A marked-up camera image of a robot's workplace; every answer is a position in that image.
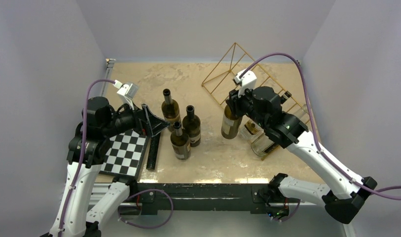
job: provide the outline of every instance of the black and white checkered board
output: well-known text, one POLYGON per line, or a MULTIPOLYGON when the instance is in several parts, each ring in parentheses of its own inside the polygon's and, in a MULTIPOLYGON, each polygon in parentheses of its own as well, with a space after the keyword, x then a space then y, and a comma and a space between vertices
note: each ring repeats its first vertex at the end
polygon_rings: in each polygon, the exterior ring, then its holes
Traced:
POLYGON ((141 169, 148 139, 133 130, 110 138, 112 147, 108 150, 107 161, 100 173, 137 177, 141 169))

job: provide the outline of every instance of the chessboard square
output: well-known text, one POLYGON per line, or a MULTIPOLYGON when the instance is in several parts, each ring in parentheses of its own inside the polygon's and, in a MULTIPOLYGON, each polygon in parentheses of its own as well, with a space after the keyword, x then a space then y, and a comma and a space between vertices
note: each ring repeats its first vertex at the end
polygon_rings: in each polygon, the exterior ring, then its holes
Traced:
POLYGON ((132 159, 124 158, 122 162, 122 166, 130 166, 132 159))
POLYGON ((121 150, 126 150, 127 148, 128 148, 128 144, 127 143, 120 144, 120 149, 121 150))
POLYGON ((125 154, 126 154, 126 150, 119 150, 119 151, 117 152, 117 157, 122 157, 122 158, 124 158, 124 157, 125 157, 125 154))
POLYGON ((122 166, 122 167, 120 168, 119 173, 120 173, 120 174, 127 174, 127 173, 128 173, 128 169, 129 169, 129 167, 122 166))
POLYGON ((138 141, 138 137, 132 137, 131 138, 131 143, 132 144, 136 144, 137 141, 138 141))
POLYGON ((106 164, 106 166, 105 166, 105 168, 103 170, 111 172, 112 169, 113 169, 113 164, 106 164))
POLYGON ((137 145, 144 145, 146 138, 139 137, 138 141, 136 142, 137 145))
POLYGON ((135 145, 135 152, 142 152, 142 149, 144 148, 143 145, 135 145))
POLYGON ((136 174, 136 168, 135 167, 129 167, 127 175, 135 176, 135 174, 136 174))
POLYGON ((116 156, 109 156, 108 159, 106 160, 106 163, 114 164, 115 160, 116 160, 116 156))
POLYGON ((123 143, 129 143, 131 141, 131 138, 132 138, 131 136, 124 135, 123 139, 122 139, 122 142, 123 143))
POLYGON ((121 157, 117 157, 116 160, 114 161, 114 164, 122 165, 122 163, 123 163, 123 158, 121 158, 121 157))
POLYGON ((121 145, 122 143, 121 142, 113 142, 113 145, 111 146, 112 147, 112 149, 120 149, 120 145, 121 145))
POLYGON ((117 156, 118 151, 119 151, 118 149, 110 149, 110 152, 108 152, 108 155, 115 157, 115 156, 117 156))
POLYGON ((133 160, 131 161, 130 166, 136 168, 136 167, 138 167, 138 163, 139 163, 139 160, 133 159, 133 160))
POLYGON ((123 140, 123 135, 122 134, 117 135, 114 140, 117 141, 117 142, 121 142, 123 140))
POLYGON ((122 167, 122 166, 119 165, 119 164, 114 164, 114 165, 113 165, 113 168, 111 169, 111 172, 112 172, 112 173, 119 173, 121 167, 122 167))
POLYGON ((125 154, 125 158, 129 158, 129 159, 132 159, 132 157, 134 156, 134 152, 126 152, 126 154, 125 154))
POLYGON ((141 153, 139 152, 134 152, 132 155, 132 160, 140 160, 141 159, 141 153))
POLYGON ((125 150, 133 152, 135 150, 135 144, 128 144, 125 150))

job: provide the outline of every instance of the dark glass bottle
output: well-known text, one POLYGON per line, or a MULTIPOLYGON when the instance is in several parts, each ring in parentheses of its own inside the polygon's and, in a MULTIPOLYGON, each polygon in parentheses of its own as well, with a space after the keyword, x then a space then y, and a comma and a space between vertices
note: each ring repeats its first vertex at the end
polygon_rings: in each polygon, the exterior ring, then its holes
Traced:
POLYGON ((232 114, 228 105, 225 106, 223 111, 223 120, 220 133, 226 139, 232 139, 237 136, 238 128, 241 124, 242 117, 237 117, 232 114))
POLYGON ((174 131, 171 133, 170 140, 177 159, 186 160, 190 157, 190 138, 183 132, 180 122, 174 123, 174 131))
POLYGON ((190 146, 197 147, 200 144, 200 119, 194 114, 194 106, 186 107, 187 116, 183 118, 183 128, 190 137, 190 146))
POLYGON ((168 130, 172 132, 174 130, 173 124, 175 122, 182 122, 180 118, 179 104, 171 98, 171 92, 169 89, 164 89, 162 93, 164 95, 164 102, 162 102, 161 105, 162 114, 164 115, 164 119, 170 122, 171 125, 168 127, 168 130))

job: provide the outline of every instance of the gray wall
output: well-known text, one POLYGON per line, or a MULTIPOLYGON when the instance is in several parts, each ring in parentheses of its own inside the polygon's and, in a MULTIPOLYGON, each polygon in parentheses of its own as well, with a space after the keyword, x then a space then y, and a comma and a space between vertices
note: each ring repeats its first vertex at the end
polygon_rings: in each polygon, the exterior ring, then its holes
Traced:
POLYGON ((210 61, 219 60, 235 41, 256 58, 272 51, 302 58, 335 1, 77 2, 106 57, 210 61))
MULTIPOLYGON (((324 145, 378 187, 401 185, 401 0, 336 1, 303 65, 324 145)), ((401 236, 401 201, 371 196, 354 225, 401 236)))
POLYGON ((105 63, 75 0, 0 0, 1 237, 52 226, 68 142, 105 63))

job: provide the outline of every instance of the gold wire rack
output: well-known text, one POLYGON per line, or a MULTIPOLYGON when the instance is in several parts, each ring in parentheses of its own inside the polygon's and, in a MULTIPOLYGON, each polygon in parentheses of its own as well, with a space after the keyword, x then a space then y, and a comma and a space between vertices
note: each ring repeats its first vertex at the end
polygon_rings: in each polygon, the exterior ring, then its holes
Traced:
MULTIPOLYGON (((222 85, 222 82, 226 79, 226 78, 230 78, 232 79, 237 72, 234 72, 233 70, 235 69, 235 67, 237 65, 239 65, 239 63, 241 62, 241 60, 243 59, 247 59, 248 61, 251 60, 251 63, 255 61, 255 59, 242 47, 240 46, 237 42, 233 43, 231 45, 231 47, 228 49, 228 51, 222 56, 222 58, 219 60, 219 62, 216 64, 216 66, 211 70, 211 72, 206 76, 206 78, 202 81, 202 87, 210 94, 210 96, 216 101, 216 103, 218 103, 222 108, 225 107, 225 100, 228 99, 229 94, 222 100, 221 98, 217 98, 215 96, 215 94, 217 93, 218 87, 220 85, 222 85), (235 51, 236 49, 240 49, 241 50, 241 54, 242 56, 235 62, 234 60, 234 56, 235 56, 235 51), (228 55, 228 53, 232 51, 231 54, 231 61, 229 62, 229 68, 223 70, 222 73, 219 73, 217 76, 213 77, 213 78, 209 78, 212 73, 218 68, 218 66, 222 63, 223 59, 228 55), (212 86, 210 88, 207 87, 207 85, 212 84, 213 81, 216 81, 217 79, 220 78, 220 81, 215 85, 212 86)), ((256 73, 255 71, 260 69, 261 70, 261 74, 264 75, 265 80, 263 82, 261 82, 257 87, 259 86, 263 86, 265 84, 269 84, 269 82, 273 82, 273 85, 271 85, 271 87, 273 87, 274 91, 278 91, 277 94, 279 95, 283 95, 285 92, 287 92, 288 90, 282 86, 275 78, 274 76, 272 76, 267 69, 265 69, 265 67, 261 64, 258 63, 256 64, 251 71, 253 71, 257 77, 259 77, 259 74, 256 73)), ((299 108, 302 107, 302 105, 300 105, 300 103, 294 98, 294 96, 292 95, 291 98, 289 99, 291 100, 291 103, 289 103, 289 105, 284 108, 283 110, 285 112, 289 112, 290 110, 292 110, 294 107, 299 106, 299 108)))

